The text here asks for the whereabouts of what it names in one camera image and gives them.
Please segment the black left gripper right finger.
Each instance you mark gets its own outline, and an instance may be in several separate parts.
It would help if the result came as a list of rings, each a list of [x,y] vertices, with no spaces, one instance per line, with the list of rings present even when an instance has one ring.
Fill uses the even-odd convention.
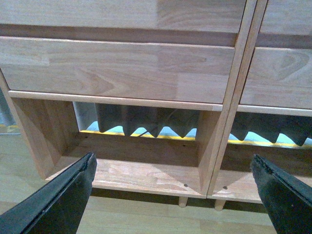
[[[251,171],[259,197],[278,234],[312,232],[312,188],[260,155]]]

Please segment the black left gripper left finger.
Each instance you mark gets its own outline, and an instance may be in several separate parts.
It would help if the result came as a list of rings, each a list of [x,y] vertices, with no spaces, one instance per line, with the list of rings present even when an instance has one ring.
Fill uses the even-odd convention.
[[[75,234],[92,191],[97,168],[88,153],[0,216],[2,234]]]

